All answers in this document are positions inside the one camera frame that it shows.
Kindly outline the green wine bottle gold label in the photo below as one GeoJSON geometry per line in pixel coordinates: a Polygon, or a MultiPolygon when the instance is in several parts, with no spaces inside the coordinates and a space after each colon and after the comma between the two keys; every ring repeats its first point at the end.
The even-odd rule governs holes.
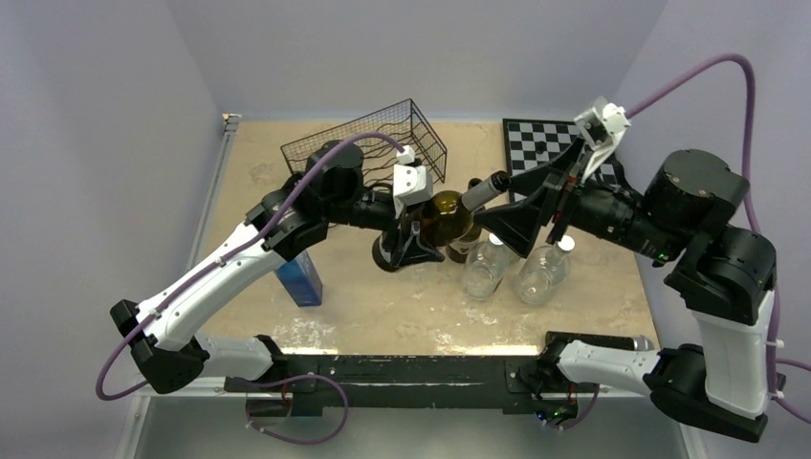
{"type": "MultiPolygon", "coordinates": [[[[417,205],[415,209],[402,213],[397,220],[406,218],[409,229],[413,221],[419,222],[424,239],[440,251],[441,248],[467,234],[473,226],[473,214],[495,197],[508,191],[511,182],[511,176],[506,171],[499,170],[465,192],[439,191],[428,201],[417,205]]],[[[403,268],[416,265],[408,263],[408,239],[402,259],[403,268]]],[[[373,244],[372,258],[379,267],[379,237],[373,244]]]]}

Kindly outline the dark brown wine bottle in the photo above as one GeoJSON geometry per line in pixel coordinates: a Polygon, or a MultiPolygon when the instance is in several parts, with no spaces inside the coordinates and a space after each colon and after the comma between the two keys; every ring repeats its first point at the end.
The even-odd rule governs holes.
{"type": "Polygon", "coordinates": [[[446,255],[448,258],[458,264],[464,264],[467,260],[469,253],[476,248],[480,242],[479,238],[465,239],[459,238],[445,247],[446,255]]]}

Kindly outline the blue square glass bottle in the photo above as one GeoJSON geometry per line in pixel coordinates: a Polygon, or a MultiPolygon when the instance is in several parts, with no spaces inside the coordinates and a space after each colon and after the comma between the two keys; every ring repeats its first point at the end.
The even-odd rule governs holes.
{"type": "Polygon", "coordinates": [[[280,266],[274,274],[298,307],[322,304],[323,284],[307,251],[280,266]]]}

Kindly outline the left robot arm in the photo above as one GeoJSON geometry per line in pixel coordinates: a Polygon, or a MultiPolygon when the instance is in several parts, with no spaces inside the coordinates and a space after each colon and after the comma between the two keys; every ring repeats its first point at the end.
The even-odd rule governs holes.
{"type": "Polygon", "coordinates": [[[216,337],[202,327],[254,282],[324,241],[332,225],[393,236],[407,213],[429,200],[433,186],[410,146],[394,149],[392,180],[376,188],[363,178],[359,136],[326,143],[178,281],[144,301],[115,304],[111,317],[143,384],[160,394],[199,378],[239,378],[263,391],[280,387],[285,365],[270,338],[216,337]]]}

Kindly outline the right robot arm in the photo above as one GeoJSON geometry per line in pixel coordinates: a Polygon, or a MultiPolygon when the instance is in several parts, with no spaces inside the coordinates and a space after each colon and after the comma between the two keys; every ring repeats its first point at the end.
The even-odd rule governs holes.
{"type": "Polygon", "coordinates": [[[755,443],[772,395],[767,336],[776,303],[777,252],[760,233],[731,220],[750,185],[712,153],[670,153],[646,191],[585,173],[573,144],[554,161],[513,177],[519,200],[478,210],[475,222],[522,257],[539,230],[548,243],[569,228],[671,265],[665,282],[684,300],[701,340],[659,351],[624,350],[579,335],[549,339],[539,381],[607,385],[648,397],[672,420],[755,443]]]}

